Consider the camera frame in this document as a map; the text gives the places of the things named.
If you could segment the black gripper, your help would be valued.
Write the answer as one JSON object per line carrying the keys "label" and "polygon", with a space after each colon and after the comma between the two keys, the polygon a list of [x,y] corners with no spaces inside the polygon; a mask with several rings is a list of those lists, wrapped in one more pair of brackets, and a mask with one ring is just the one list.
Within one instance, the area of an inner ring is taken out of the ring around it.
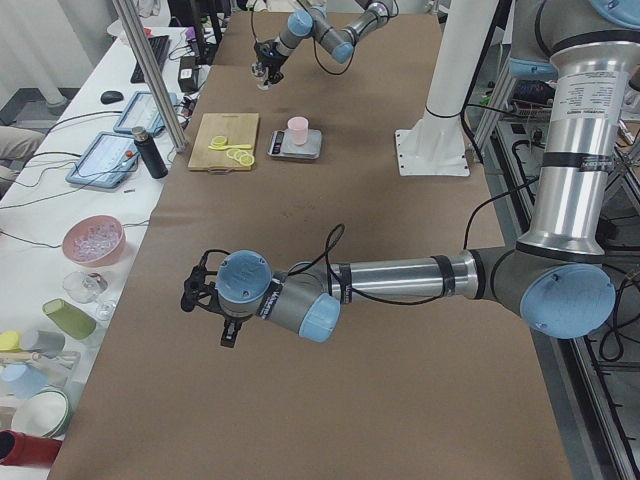
{"label": "black gripper", "polygon": [[180,300],[180,307],[184,312],[191,312],[199,307],[208,312],[218,314],[224,318],[224,329],[220,338],[220,345],[226,348],[234,348],[236,339],[241,329],[244,318],[232,318],[225,313],[219,303],[218,293],[214,281],[207,281],[209,276],[216,276],[217,271],[210,271],[207,268],[208,257],[211,253],[229,255],[229,252],[222,249],[208,249],[193,267],[189,277],[183,283],[183,294]]}
{"label": "black gripper", "polygon": [[278,84],[284,75],[280,71],[287,60],[287,56],[277,50],[278,43],[275,40],[257,41],[254,44],[256,62],[253,64],[254,73],[269,73],[269,83]]}

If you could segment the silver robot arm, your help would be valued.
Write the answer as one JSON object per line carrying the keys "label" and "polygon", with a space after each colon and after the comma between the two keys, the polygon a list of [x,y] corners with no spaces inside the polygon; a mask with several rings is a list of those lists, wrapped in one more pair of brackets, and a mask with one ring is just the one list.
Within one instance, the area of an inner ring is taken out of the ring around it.
{"label": "silver robot arm", "polygon": [[224,320],[231,347],[259,317],[323,342],[340,309],[358,299],[416,306],[454,295],[490,300],[531,329],[559,339],[600,327],[616,306],[596,229],[623,96],[639,62],[635,1],[520,1],[511,71],[558,78],[528,230],[514,247],[464,248],[456,257],[333,264],[327,255],[275,272],[258,253],[198,263],[181,307]]}
{"label": "silver robot arm", "polygon": [[314,46],[324,49],[337,63],[347,62],[340,72],[323,67],[330,75],[343,74],[349,68],[360,41],[399,14],[396,1],[357,1],[363,12],[346,26],[337,28],[329,22],[325,7],[308,1],[298,1],[298,4],[299,8],[289,15],[278,36],[267,40],[254,36],[256,61],[251,71],[261,90],[268,90],[284,78],[281,72],[283,65],[307,39],[313,40]]}

